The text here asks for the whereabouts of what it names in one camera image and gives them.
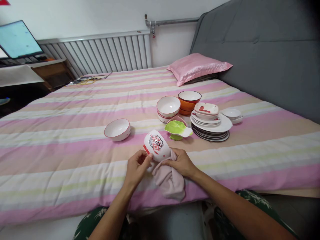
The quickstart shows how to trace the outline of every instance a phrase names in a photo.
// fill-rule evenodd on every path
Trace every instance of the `striped bedsheet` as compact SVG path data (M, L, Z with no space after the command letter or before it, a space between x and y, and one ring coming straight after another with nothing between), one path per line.
M169 139L156 103L184 90L220 109L245 116L225 142L195 134ZM127 118L131 135L112 142L111 121ZM190 126L188 116L183 116ZM127 159L158 130L171 147L185 149L195 165L232 190L275 190L320 185L320 125L257 99L220 80L177 88L166 67L115 72L87 86L67 86L0 119L0 225L83 214L109 205L124 181ZM205 192L186 179L183 202ZM129 209L178 204L162 197L146 175Z

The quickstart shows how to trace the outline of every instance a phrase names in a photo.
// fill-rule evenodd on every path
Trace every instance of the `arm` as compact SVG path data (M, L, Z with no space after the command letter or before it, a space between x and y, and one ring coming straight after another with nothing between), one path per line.
M128 203L149 167L153 155L139 150L129 160L122 188L111 203L89 240L118 239Z
M264 211L200 171L182 149L172 148L177 161L162 164L200 185L246 239L295 239Z

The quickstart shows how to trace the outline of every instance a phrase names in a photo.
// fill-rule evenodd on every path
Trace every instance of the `pink pillow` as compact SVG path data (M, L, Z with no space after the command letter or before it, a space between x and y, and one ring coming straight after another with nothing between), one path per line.
M228 70L233 65L227 62L220 62L213 58L208 58L200 53L192 53L183 57L167 67L176 77L177 86L189 82L192 79L211 73Z

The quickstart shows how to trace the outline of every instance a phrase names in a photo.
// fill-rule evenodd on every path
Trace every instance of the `hand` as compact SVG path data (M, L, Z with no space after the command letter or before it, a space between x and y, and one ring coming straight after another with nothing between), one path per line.
M167 165L176 169L181 175L191 178L199 169L193 164L185 150L171 148L178 156L176 161L166 160L161 165Z
M124 187L133 191L136 189L149 167L152 157L152 153L148 155L145 151L139 150L128 159L127 173L123 183Z

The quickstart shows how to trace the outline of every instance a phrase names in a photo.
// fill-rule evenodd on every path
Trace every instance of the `monitor screen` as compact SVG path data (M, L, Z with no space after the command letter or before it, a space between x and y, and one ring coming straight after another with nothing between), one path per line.
M23 58L43 53L22 20L0 26L0 45L10 58Z
M8 55L0 48L0 59L8 58Z

